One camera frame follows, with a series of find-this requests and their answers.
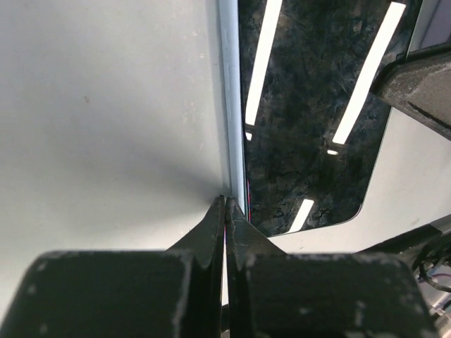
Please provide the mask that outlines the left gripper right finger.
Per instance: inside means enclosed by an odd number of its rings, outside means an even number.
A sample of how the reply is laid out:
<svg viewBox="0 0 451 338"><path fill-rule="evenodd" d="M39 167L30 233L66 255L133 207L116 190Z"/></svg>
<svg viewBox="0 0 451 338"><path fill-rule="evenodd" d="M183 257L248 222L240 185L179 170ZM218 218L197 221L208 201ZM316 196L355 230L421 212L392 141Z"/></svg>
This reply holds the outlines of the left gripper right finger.
<svg viewBox="0 0 451 338"><path fill-rule="evenodd" d="M225 203L231 337L437 337L408 266L386 253L288 254Z"/></svg>

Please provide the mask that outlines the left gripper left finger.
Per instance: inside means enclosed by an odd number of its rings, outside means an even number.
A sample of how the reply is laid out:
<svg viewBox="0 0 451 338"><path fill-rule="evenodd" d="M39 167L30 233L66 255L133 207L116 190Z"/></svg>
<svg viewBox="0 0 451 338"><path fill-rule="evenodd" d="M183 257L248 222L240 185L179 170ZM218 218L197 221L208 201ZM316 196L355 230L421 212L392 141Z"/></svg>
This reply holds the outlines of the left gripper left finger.
<svg viewBox="0 0 451 338"><path fill-rule="evenodd" d="M26 270L2 337L219 337L225 201L163 251L48 251Z"/></svg>

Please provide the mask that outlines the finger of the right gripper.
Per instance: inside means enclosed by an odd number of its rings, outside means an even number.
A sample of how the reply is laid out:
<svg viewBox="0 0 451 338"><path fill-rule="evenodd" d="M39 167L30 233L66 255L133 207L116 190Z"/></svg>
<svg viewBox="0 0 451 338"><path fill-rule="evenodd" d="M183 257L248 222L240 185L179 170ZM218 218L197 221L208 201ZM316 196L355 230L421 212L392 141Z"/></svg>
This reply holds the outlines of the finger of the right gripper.
<svg viewBox="0 0 451 338"><path fill-rule="evenodd" d="M450 48L410 53L381 71L371 93L440 136L450 139Z"/></svg>

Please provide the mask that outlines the teal cased black phone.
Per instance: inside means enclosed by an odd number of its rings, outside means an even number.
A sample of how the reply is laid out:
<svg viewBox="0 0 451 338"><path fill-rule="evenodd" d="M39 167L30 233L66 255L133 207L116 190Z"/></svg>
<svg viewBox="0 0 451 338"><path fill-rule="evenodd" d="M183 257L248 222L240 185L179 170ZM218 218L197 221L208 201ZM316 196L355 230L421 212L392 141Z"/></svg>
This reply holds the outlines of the teal cased black phone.
<svg viewBox="0 0 451 338"><path fill-rule="evenodd" d="M251 223L268 237L345 223L362 207L389 105L364 92L333 138L392 1L240 1Z"/></svg>

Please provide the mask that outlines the light blue phone case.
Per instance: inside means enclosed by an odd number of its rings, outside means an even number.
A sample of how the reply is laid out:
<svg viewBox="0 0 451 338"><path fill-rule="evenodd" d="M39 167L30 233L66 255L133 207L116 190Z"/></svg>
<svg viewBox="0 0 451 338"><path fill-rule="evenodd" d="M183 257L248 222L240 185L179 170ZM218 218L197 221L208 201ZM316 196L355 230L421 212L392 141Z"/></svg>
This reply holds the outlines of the light blue phone case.
<svg viewBox="0 0 451 338"><path fill-rule="evenodd" d="M247 212L245 141L240 85L238 2L219 1L225 106L227 113L231 194Z"/></svg>

